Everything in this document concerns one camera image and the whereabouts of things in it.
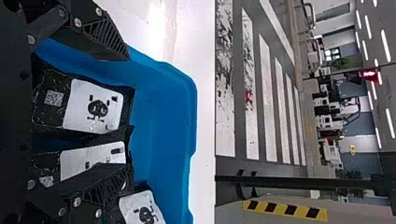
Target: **window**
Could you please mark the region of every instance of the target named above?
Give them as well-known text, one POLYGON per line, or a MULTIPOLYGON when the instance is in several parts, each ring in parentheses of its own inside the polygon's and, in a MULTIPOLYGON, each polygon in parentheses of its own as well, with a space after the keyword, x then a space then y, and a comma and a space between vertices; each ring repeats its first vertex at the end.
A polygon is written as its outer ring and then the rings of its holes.
POLYGON ((340 48, 326 49, 324 54, 326 56, 326 61, 328 62, 341 58, 340 48))

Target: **white wall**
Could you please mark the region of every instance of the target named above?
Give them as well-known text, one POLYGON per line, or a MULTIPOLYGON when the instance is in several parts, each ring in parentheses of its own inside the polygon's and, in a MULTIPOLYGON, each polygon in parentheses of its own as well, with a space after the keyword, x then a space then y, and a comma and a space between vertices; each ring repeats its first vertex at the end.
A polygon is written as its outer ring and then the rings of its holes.
POLYGON ((345 137, 339 144, 341 152, 349 152, 350 145, 355 145, 358 153, 379 152, 375 135, 345 137))
POLYGON ((347 30, 336 35, 328 35, 323 37, 323 45, 325 49, 333 49, 345 44, 355 43, 355 30, 347 30))

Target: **factory floor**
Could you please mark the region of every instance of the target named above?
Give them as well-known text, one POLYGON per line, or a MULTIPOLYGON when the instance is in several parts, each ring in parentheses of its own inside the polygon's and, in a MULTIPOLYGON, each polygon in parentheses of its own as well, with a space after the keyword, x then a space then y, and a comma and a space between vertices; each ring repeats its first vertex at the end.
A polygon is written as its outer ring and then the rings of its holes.
MULTIPOLYGON (((304 19, 299 2, 217 0, 216 175, 329 175, 319 164, 312 96, 304 92, 306 49, 293 25, 304 19)), ((233 185, 217 183, 216 192, 217 206, 240 200, 233 185)))

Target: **warning light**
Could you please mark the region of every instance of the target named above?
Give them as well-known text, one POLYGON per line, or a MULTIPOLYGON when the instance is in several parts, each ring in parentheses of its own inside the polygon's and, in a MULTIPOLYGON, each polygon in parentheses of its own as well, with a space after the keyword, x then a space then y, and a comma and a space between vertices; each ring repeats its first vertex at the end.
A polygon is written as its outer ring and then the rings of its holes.
POLYGON ((361 78, 372 82, 378 82, 378 71, 375 68, 362 70, 361 78))

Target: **qr code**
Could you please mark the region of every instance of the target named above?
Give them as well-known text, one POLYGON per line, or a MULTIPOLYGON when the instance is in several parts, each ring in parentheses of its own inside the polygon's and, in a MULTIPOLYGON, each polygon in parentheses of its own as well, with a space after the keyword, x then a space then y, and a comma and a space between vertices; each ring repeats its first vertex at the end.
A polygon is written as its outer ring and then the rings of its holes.
POLYGON ((47 91, 47 95, 46 95, 46 99, 44 100, 44 104, 61 106, 63 98, 64 98, 64 94, 61 92, 47 91))

